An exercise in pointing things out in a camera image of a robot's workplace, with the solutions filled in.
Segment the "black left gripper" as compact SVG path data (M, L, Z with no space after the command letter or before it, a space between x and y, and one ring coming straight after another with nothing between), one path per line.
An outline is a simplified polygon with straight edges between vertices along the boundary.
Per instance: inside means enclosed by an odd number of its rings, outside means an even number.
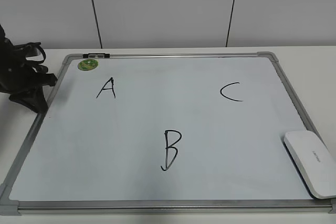
M42 54L42 60L27 59L35 50ZM48 73L49 69L42 65L45 59L46 54L40 42L13 45L1 28L1 92L11 94L10 101L35 113L45 113L48 105L43 89L24 91L31 87L56 85L58 79L55 74Z

